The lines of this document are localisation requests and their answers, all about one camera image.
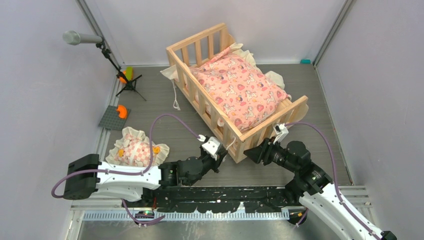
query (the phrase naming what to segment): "small pink pillow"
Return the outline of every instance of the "small pink pillow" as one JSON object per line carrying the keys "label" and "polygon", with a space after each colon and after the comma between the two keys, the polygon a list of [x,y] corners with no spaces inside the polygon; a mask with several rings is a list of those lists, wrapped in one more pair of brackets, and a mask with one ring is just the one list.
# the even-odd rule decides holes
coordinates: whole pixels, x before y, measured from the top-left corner
{"label": "small pink pillow", "polygon": [[[149,144],[141,139],[127,133],[124,137],[124,144],[119,148],[123,150],[123,156],[116,154],[115,161],[123,162],[128,166],[143,167],[149,165],[150,148]],[[156,159],[156,154],[153,154],[153,160]]]}
{"label": "small pink pillow", "polygon": [[228,47],[199,68],[191,68],[204,89],[240,131],[271,115],[287,93]]}

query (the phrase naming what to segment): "tripod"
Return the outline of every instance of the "tripod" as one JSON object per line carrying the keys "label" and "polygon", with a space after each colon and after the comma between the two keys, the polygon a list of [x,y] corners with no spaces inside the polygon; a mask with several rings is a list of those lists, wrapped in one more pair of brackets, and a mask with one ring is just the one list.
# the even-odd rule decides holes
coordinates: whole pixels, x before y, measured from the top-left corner
{"label": "tripod", "polygon": [[137,80],[139,78],[142,77],[142,75],[140,74],[140,76],[134,78],[133,80],[129,81],[127,79],[127,77],[125,76],[125,74],[121,71],[121,67],[118,67],[114,61],[112,61],[110,54],[112,53],[109,49],[106,48],[105,42],[102,41],[101,43],[96,43],[95,45],[97,48],[101,49],[101,53],[103,54],[103,56],[109,60],[109,62],[115,67],[115,69],[118,71],[118,74],[116,75],[117,78],[123,78],[125,81],[125,86],[121,89],[121,91],[119,91],[116,96],[118,97],[119,94],[121,94],[123,91],[134,91],[136,93],[138,93],[138,95],[140,95],[140,97],[142,97],[145,101],[147,101],[137,90],[136,90],[136,86],[137,86]]}

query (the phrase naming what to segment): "orange object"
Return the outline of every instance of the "orange object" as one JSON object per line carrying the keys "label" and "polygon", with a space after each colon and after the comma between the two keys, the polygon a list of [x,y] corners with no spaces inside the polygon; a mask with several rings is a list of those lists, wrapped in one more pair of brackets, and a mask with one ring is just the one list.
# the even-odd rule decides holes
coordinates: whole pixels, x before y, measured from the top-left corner
{"label": "orange object", "polygon": [[153,147],[153,153],[154,154],[159,154],[161,152],[161,147],[160,146],[154,146]]}
{"label": "orange object", "polygon": [[118,108],[116,109],[116,111],[119,113],[119,117],[121,119],[126,119],[128,116],[128,111],[127,108],[124,107],[123,105],[118,105]]}
{"label": "orange object", "polygon": [[123,150],[123,149],[119,149],[119,151],[118,151],[118,156],[119,156],[120,158],[122,158],[122,157],[124,156],[124,150]]}
{"label": "orange object", "polygon": [[127,82],[125,81],[125,79],[123,79],[122,77],[119,77],[119,81],[123,84],[126,84]]}

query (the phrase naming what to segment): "white ruffled fabric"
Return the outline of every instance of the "white ruffled fabric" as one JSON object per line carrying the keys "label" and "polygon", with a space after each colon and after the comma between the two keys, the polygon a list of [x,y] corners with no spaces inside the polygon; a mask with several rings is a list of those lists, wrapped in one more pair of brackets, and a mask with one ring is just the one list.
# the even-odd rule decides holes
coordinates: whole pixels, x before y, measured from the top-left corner
{"label": "white ruffled fabric", "polygon": [[[120,148],[124,147],[124,141],[125,141],[125,136],[129,134],[132,137],[137,138],[138,140],[140,140],[140,142],[144,142],[149,144],[149,137],[146,136],[144,131],[141,130],[135,130],[134,128],[127,126],[125,128],[122,129],[122,138],[116,140],[114,146],[114,149],[111,149],[109,151],[109,155],[105,158],[106,162],[110,163],[110,164],[115,164],[115,165],[121,165],[121,166],[129,166],[128,164],[126,164],[125,162],[122,161],[116,161],[115,157],[118,155],[118,151]],[[158,166],[160,164],[162,164],[168,157],[168,154],[170,153],[170,147],[166,144],[155,144],[153,141],[151,142],[153,144],[153,146],[157,146],[160,147],[160,152],[158,154],[156,154],[156,156],[153,157],[153,163],[151,164],[152,166]]]}

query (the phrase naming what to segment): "checkered pink fabric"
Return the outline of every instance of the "checkered pink fabric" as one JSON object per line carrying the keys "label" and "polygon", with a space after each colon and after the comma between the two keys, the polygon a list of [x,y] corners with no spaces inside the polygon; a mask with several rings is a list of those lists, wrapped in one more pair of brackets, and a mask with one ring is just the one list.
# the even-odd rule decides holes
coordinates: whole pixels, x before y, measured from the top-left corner
{"label": "checkered pink fabric", "polygon": [[[129,166],[144,167],[149,165],[150,161],[150,148],[149,144],[144,141],[126,134],[124,142],[129,140],[129,144],[126,147],[121,146],[119,149],[123,150],[123,156],[119,157],[119,154],[115,156],[116,161],[124,162]],[[153,155],[153,162],[156,160],[156,155]]]}

